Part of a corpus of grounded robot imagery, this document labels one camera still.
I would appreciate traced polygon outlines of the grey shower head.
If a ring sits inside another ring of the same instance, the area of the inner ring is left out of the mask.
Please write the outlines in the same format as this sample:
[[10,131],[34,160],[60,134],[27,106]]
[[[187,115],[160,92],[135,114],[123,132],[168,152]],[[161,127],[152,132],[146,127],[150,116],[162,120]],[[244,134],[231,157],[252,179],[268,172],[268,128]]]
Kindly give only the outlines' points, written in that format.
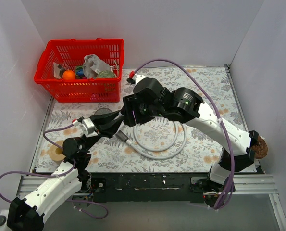
[[[103,108],[103,109],[97,110],[95,114],[98,115],[98,114],[106,114],[106,113],[111,113],[111,112],[113,112],[113,111],[111,111],[110,109],[107,109],[107,108]],[[96,144],[101,138],[102,138],[102,137],[95,136],[95,137],[93,138],[93,144]]]

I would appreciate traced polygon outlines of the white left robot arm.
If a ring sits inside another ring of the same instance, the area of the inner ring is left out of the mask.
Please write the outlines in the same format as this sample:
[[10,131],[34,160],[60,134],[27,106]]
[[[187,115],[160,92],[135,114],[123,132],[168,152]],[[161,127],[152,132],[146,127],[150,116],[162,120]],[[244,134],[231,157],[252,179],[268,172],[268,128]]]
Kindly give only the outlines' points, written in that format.
[[12,231],[41,231],[52,213],[71,195],[87,192],[91,188],[91,174],[86,170],[91,159],[89,150],[100,138],[111,138],[123,120],[119,111],[73,120],[71,125],[79,127],[83,135],[65,139],[65,158],[58,168],[23,199],[11,201],[7,227]]

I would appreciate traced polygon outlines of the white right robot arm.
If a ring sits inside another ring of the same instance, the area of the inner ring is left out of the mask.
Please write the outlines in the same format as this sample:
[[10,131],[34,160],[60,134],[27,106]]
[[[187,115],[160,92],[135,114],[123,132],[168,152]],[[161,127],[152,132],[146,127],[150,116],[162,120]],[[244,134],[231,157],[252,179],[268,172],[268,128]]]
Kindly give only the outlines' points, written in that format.
[[169,91],[154,78],[144,77],[133,94],[123,97],[124,124],[133,127],[157,116],[193,127],[219,143],[223,152],[206,179],[211,191],[220,190],[230,173],[240,172],[254,163],[252,147],[258,142],[256,131],[243,131],[218,118],[203,98],[191,89]]

